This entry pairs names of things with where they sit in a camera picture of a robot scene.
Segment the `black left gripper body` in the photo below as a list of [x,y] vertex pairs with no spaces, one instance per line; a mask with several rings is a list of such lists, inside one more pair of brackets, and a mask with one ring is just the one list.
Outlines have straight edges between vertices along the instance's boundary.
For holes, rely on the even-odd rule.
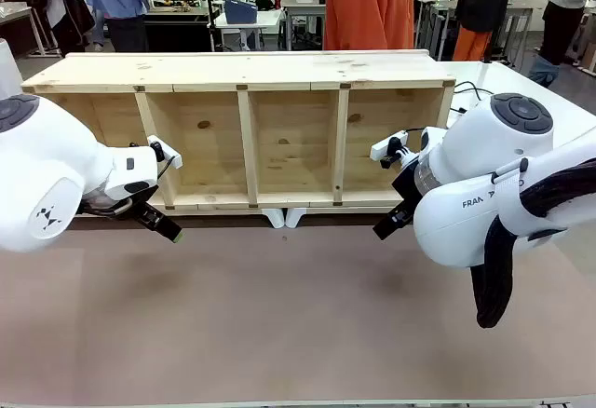
[[117,202],[111,208],[94,208],[90,201],[82,201],[77,215],[93,215],[114,220],[133,220],[142,225],[158,225],[162,213],[151,206],[143,197],[128,197]]

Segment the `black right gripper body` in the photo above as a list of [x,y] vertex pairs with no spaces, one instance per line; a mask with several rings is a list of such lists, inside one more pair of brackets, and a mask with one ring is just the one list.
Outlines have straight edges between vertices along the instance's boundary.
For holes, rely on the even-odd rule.
[[397,206],[397,212],[403,212],[406,215],[413,215],[415,208],[422,199],[422,195],[414,182],[415,170],[416,165],[404,167],[392,183],[392,186],[402,198],[401,203]]

